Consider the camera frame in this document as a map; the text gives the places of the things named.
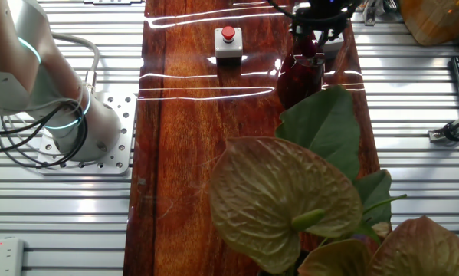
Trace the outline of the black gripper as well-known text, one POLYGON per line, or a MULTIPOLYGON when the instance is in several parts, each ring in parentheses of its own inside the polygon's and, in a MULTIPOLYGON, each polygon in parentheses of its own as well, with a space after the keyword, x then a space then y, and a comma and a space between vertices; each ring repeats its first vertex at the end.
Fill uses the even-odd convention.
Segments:
POLYGON ((333 28, 342 25, 349 18, 352 0, 306 0, 295 1, 292 14, 297 21, 291 24, 294 45, 310 43, 310 26, 324 29, 320 32, 318 45, 335 40, 333 28))

